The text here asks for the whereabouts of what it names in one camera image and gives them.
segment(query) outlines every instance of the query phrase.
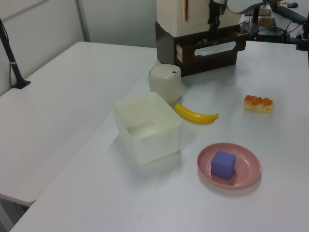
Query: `table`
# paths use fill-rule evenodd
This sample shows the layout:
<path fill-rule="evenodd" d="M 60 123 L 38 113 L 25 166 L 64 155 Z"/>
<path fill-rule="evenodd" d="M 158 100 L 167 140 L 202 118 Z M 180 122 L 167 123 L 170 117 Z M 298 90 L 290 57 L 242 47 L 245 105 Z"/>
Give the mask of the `table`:
<path fill-rule="evenodd" d="M 30 206 L 156 58 L 80 42 L 0 97 L 0 197 Z"/>
<path fill-rule="evenodd" d="M 147 73 L 157 64 L 123 98 L 148 92 Z M 247 94 L 271 98 L 273 112 L 245 111 Z M 110 113 L 12 232 L 305 231 L 308 98 L 306 52 L 248 41 L 235 66 L 182 79 L 180 102 L 219 118 L 208 125 L 184 120 L 180 152 L 138 165 Z M 242 145 L 258 157 L 261 176 L 254 184 L 224 189 L 199 173 L 199 152 L 218 142 Z"/>

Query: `purple sponge block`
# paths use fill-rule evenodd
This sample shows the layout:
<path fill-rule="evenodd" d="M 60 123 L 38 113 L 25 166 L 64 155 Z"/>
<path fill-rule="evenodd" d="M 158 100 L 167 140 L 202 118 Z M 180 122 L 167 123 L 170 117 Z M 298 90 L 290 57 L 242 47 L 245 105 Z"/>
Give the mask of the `purple sponge block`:
<path fill-rule="evenodd" d="M 211 174 L 229 180 L 235 170 L 235 161 L 234 154 L 217 151 L 211 161 Z"/>

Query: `plastic storage box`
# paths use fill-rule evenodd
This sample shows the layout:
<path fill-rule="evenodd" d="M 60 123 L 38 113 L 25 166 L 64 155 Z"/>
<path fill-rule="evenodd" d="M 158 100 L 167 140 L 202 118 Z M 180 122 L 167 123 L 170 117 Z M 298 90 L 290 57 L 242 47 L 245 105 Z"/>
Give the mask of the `plastic storage box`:
<path fill-rule="evenodd" d="M 183 120 L 155 92 L 115 102 L 119 135 L 133 158 L 146 164 L 180 149 Z"/>

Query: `banana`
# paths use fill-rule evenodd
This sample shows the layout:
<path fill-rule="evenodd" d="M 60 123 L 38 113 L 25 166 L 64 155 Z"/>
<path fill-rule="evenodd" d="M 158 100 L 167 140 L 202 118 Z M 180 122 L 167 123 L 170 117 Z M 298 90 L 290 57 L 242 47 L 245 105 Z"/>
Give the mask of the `banana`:
<path fill-rule="evenodd" d="M 192 121 L 192 122 L 197 122 L 197 123 L 210 123 L 210 122 L 213 122 L 219 116 L 219 114 L 202 115 L 202 114 L 193 112 L 185 108 L 181 104 L 175 104 L 174 110 L 176 111 L 176 113 L 178 113 L 180 116 L 184 117 L 185 119 Z"/>

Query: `wall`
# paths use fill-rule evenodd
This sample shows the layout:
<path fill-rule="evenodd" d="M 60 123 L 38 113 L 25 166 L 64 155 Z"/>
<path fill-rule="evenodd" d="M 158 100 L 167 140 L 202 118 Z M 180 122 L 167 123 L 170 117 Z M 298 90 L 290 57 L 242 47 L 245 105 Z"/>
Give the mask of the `wall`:
<path fill-rule="evenodd" d="M 156 0 L 79 0 L 91 42 L 155 47 Z"/>
<path fill-rule="evenodd" d="M 4 26 L 24 79 L 76 42 L 84 41 L 75 0 L 46 1 L 5 21 Z M 9 89 L 9 61 L 0 43 L 0 96 Z"/>

